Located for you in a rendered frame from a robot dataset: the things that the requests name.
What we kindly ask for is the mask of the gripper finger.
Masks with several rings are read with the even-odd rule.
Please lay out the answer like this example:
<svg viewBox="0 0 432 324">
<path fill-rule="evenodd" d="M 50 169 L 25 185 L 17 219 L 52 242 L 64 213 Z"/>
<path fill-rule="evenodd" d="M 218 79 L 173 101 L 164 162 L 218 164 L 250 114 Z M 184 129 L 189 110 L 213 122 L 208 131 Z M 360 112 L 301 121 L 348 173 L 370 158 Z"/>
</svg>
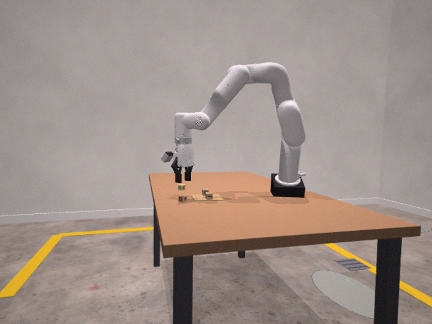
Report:
<svg viewBox="0 0 432 324">
<path fill-rule="evenodd" d="M 185 167 L 185 170 L 186 170 L 186 172 L 184 172 L 184 180 L 185 181 L 191 181 L 192 167 Z"/>
<path fill-rule="evenodd" d="M 182 175 L 181 175 L 182 167 L 179 167 L 177 165 L 177 162 L 178 162 L 178 158 L 176 157 L 173 163 L 171 164 L 171 167 L 175 173 L 175 183 L 182 183 Z"/>
</svg>

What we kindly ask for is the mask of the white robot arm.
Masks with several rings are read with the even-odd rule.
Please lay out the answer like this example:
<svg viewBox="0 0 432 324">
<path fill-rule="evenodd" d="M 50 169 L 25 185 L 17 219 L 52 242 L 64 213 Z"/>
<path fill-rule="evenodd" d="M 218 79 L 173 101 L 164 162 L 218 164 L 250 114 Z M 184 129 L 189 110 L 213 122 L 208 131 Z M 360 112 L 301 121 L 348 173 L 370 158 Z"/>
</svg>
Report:
<svg viewBox="0 0 432 324">
<path fill-rule="evenodd" d="M 245 67 L 246 66 L 246 67 Z M 306 138 L 288 72 L 278 63 L 231 67 L 201 112 L 175 114 L 175 143 L 192 144 L 192 129 L 206 130 L 246 84 L 270 83 L 281 127 L 279 177 L 283 186 L 296 186 L 306 173 L 298 171 L 301 144 Z M 247 68 L 247 69 L 246 69 Z M 250 72 L 250 74 L 249 74 Z M 250 79 L 249 79 L 250 77 Z"/>
</svg>

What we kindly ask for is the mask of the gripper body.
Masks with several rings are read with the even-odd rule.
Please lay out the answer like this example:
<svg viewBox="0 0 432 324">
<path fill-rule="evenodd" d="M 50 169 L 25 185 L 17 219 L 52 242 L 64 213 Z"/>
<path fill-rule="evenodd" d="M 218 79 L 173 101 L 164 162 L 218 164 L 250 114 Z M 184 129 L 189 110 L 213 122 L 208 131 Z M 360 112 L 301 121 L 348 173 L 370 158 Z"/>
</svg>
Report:
<svg viewBox="0 0 432 324">
<path fill-rule="evenodd" d="M 180 167 L 192 167 L 194 165 L 194 151 L 192 144 L 174 144 L 173 161 L 178 158 L 177 165 Z"/>
</svg>

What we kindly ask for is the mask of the tan flat mat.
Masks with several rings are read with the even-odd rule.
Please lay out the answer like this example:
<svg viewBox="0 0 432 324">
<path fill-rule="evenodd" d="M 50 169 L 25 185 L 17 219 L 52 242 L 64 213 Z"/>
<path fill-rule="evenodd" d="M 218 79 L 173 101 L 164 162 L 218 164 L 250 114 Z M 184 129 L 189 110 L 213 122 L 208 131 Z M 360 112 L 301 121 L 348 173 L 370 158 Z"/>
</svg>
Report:
<svg viewBox="0 0 432 324">
<path fill-rule="evenodd" d="M 191 196 L 194 199 L 194 201 L 211 201 L 211 200 L 207 200 L 205 196 L 203 196 L 202 194 L 191 194 Z M 212 200 L 225 200 L 225 199 L 222 198 L 219 194 L 213 194 Z"/>
</svg>

